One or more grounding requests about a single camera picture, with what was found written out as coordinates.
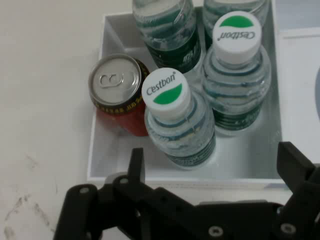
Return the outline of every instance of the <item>white bottle cap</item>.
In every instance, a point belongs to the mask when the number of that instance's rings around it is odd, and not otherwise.
[[[153,116],[172,120],[186,113],[191,91],[181,72],[173,68],[160,68],[144,80],[142,98]]]
[[[222,16],[212,32],[216,56],[228,64],[242,64],[260,49],[262,28],[258,19],[245,11]]]

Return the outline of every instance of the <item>plastic water bottle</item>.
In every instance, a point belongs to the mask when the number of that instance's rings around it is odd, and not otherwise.
[[[183,169],[202,166],[216,146],[215,119],[205,97],[176,69],[160,68],[144,81],[142,98],[153,143]]]
[[[133,0],[136,26],[159,68],[174,68],[189,82],[199,77],[201,50],[192,0]]]
[[[271,64],[261,38],[261,25],[248,12],[230,12],[214,26],[202,87],[215,124],[225,134],[236,135],[252,125],[270,88]]]
[[[204,0],[203,23],[205,46],[212,44],[212,30],[218,19],[233,11],[244,11],[255,15],[263,26],[269,11],[270,0]]]

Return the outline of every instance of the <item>pull tab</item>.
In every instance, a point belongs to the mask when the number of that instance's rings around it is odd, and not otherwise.
[[[116,78],[116,82],[112,83],[112,78]],[[124,82],[124,74],[122,73],[121,75],[119,74],[104,74],[100,76],[100,81],[99,81],[99,86],[103,89],[105,88],[114,88],[119,86],[120,84],[122,84]]]

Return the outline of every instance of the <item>red can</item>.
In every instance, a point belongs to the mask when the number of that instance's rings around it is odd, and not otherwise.
[[[93,104],[105,116],[135,136],[148,136],[145,126],[146,105],[141,88],[149,75],[139,60],[125,54],[101,59],[89,76]]]

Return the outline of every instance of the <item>table surface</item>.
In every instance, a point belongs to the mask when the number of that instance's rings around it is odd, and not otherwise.
[[[131,1],[0,4],[0,239],[51,239],[66,191],[86,182],[94,111],[87,82],[98,60],[102,15],[131,11]],[[291,196],[285,190],[169,190],[193,204],[284,204]]]

